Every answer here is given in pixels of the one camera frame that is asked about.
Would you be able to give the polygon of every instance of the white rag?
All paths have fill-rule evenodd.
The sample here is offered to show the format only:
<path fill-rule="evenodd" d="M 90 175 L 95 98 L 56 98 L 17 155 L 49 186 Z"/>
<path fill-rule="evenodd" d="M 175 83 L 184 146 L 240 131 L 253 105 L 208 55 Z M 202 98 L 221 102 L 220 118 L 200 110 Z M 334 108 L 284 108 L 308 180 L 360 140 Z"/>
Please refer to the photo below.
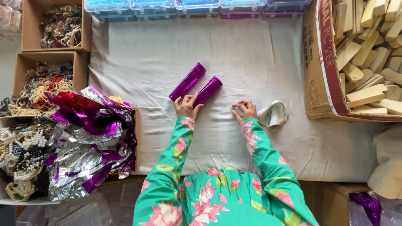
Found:
<path fill-rule="evenodd" d="M 274 101 L 257 112 L 258 122 L 273 132 L 287 120 L 288 116 L 289 112 L 282 101 Z"/>

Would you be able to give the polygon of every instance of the white cloth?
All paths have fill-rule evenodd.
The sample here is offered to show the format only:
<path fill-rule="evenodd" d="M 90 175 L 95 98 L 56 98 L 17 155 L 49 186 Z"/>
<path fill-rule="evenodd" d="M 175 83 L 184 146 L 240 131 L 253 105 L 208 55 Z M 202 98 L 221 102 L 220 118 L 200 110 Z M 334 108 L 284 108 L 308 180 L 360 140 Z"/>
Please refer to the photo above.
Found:
<path fill-rule="evenodd" d="M 385 198 L 402 199 L 402 124 L 387 126 L 384 130 L 373 139 L 379 166 L 367 184 Z"/>
<path fill-rule="evenodd" d="M 257 112 L 258 122 L 273 132 L 287 120 L 288 116 L 289 112 L 282 101 L 274 101 Z"/>
<path fill-rule="evenodd" d="M 211 167 L 258 173 L 231 104 L 250 99 L 257 110 L 283 101 L 289 117 L 272 146 L 298 179 L 367 182 L 378 165 L 374 133 L 381 123 L 310 121 L 305 113 L 302 18 L 194 18 L 92 25 L 89 83 L 120 95 L 141 112 L 141 167 L 149 173 L 166 148 L 176 114 L 168 95 L 197 62 L 223 86 L 198 113 L 182 175 Z"/>

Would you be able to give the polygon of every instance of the crumpled foil pile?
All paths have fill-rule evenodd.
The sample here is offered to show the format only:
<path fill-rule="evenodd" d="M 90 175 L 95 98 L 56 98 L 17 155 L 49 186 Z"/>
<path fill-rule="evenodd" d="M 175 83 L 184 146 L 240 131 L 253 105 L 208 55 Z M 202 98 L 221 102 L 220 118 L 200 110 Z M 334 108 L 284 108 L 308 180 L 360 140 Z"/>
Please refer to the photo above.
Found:
<path fill-rule="evenodd" d="M 56 151 L 50 167 L 51 201 L 87 196 L 109 175 L 127 177 L 135 164 L 135 112 L 119 96 L 106 97 L 93 87 L 47 96 L 58 105 L 59 122 L 48 141 Z"/>

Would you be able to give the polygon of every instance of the woman's left hand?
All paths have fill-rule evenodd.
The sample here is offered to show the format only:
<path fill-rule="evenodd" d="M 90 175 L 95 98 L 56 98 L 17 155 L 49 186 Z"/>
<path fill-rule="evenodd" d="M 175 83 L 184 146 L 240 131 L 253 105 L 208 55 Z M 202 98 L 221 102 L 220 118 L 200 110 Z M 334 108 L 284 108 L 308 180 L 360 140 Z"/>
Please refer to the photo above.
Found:
<path fill-rule="evenodd" d="M 195 95 L 185 95 L 183 99 L 183 103 L 179 106 L 178 102 L 181 100 L 181 97 L 177 98 L 174 102 L 174 109 L 176 109 L 177 117 L 184 116 L 189 117 L 195 121 L 195 117 L 197 116 L 198 110 L 204 106 L 204 104 L 197 105 L 193 110 L 193 104 L 197 99 L 198 93 Z"/>

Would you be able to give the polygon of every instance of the person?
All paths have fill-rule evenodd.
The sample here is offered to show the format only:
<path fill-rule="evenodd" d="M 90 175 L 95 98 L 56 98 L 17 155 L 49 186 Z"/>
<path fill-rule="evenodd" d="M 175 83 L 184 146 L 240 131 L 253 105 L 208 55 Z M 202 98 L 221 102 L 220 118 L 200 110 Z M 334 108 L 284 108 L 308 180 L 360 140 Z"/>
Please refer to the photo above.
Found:
<path fill-rule="evenodd" d="M 199 104 L 193 110 L 196 98 L 197 94 L 187 95 L 180 106 L 181 98 L 174 102 L 176 126 L 168 147 L 144 180 L 133 225 L 317 226 L 294 174 L 258 124 L 251 101 L 232 105 L 243 111 L 243 117 L 236 111 L 232 114 L 264 179 L 228 166 L 180 180 L 195 118 L 203 106 Z"/>

